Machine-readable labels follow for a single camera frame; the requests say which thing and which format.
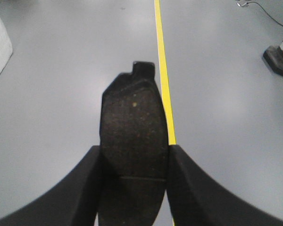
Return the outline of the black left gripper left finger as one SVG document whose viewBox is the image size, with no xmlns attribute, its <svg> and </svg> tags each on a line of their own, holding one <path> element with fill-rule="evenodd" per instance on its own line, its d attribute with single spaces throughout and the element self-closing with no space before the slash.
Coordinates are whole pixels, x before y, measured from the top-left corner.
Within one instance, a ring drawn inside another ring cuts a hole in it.
<svg viewBox="0 0 283 226">
<path fill-rule="evenodd" d="M 101 155 L 92 146 L 53 188 L 0 219 L 0 226 L 92 226 L 101 192 Z"/>
</svg>

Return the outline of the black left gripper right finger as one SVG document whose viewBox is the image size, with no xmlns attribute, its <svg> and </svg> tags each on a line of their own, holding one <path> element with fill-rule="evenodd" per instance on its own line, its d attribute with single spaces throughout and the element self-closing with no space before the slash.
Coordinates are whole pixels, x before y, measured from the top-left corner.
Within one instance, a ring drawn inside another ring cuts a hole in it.
<svg viewBox="0 0 283 226">
<path fill-rule="evenodd" d="M 218 184 L 179 145 L 169 147 L 167 197 L 176 226 L 283 226 Z"/>
</svg>

